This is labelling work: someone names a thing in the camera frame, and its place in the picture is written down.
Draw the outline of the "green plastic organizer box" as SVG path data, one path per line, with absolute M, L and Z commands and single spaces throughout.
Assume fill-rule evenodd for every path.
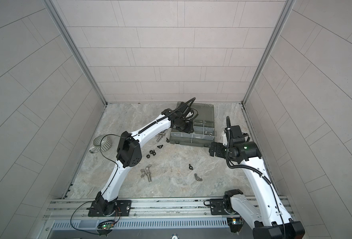
M 192 108 L 198 111 L 193 121 L 193 133 L 171 130 L 170 143 L 194 147 L 210 147 L 215 140 L 214 106 L 212 104 L 193 104 Z

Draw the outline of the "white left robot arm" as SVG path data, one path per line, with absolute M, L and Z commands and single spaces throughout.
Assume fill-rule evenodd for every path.
M 182 102 L 174 110 L 165 109 L 151 123 L 131 133 L 125 131 L 119 137 L 114 169 L 106 185 L 98 192 L 88 216 L 110 216 L 118 212 L 117 199 L 120 188 L 129 171 L 142 159 L 141 147 L 158 133 L 173 128 L 179 132 L 193 133 L 193 120 L 198 116 L 192 108 L 195 98 Z

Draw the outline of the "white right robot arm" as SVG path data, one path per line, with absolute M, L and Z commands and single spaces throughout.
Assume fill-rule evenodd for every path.
M 238 213 L 251 227 L 255 239 L 302 239 L 305 229 L 294 221 L 281 202 L 260 150 L 240 126 L 227 122 L 223 143 L 213 142 L 211 156 L 223 158 L 230 169 L 242 169 L 250 182 L 258 206 L 252 205 L 240 190 L 229 190 L 223 197 L 225 210 Z

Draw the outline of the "silver wing nut front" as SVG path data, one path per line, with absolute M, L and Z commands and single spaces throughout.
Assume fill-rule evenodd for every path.
M 200 176 L 198 176 L 197 173 L 194 174 L 194 177 L 196 181 L 199 181 L 199 182 L 203 181 L 203 179 Z

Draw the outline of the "silver wing bolt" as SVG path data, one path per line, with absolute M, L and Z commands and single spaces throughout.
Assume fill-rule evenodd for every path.
M 144 169 L 141 169 L 141 173 L 142 173 L 141 178 L 147 177 L 149 182 L 152 182 L 151 171 L 150 171 L 151 166 L 152 165 L 149 164 Z

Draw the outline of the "right circuit board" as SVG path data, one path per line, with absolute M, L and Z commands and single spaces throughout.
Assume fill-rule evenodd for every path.
M 229 226 L 230 232 L 233 234 L 238 234 L 243 225 L 244 225 L 244 220 L 242 217 L 239 218 L 227 218 L 227 224 Z

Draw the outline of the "circuit board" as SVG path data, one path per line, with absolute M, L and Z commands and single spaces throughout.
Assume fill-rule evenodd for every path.
M 227 224 L 229 226 L 230 232 L 233 234 L 238 234 L 243 225 L 244 225 L 244 220 L 242 217 L 239 218 L 227 218 Z
M 115 220 L 107 220 L 98 224 L 97 228 L 99 230 L 111 230 L 115 225 Z

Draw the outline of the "left circuit board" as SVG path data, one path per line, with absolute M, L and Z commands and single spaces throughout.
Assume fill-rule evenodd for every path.
M 111 230 L 115 225 L 115 220 L 107 220 L 98 224 L 97 228 L 99 230 Z

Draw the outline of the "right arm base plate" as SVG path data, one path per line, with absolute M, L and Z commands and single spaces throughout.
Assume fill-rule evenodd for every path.
M 203 204 L 210 209 L 211 215 L 213 216 L 231 214 L 225 208 L 224 199 L 208 199 L 204 200 Z

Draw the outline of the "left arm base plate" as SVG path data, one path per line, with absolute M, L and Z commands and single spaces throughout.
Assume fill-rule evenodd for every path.
M 86 208 L 89 217 L 112 217 L 129 216 L 131 210 L 131 200 L 115 200 L 113 202 L 93 201 L 91 206 Z

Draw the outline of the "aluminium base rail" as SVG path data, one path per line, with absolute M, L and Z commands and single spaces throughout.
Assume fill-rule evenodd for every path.
M 224 199 L 225 208 L 230 215 L 211 215 L 210 209 L 204 206 L 204 200 Z M 289 214 L 295 220 L 293 208 L 285 196 L 271 199 L 265 206 L 260 206 L 254 196 L 237 194 L 232 197 L 181 197 L 181 198 L 131 198 L 129 216 L 89 217 L 86 208 L 91 203 L 86 199 L 52 200 L 43 215 L 44 220 L 80 220 L 80 219 L 147 219 L 147 218 L 199 218 L 199 217 L 250 217 L 261 221 L 266 217 L 263 209 L 270 209 L 272 215 Z

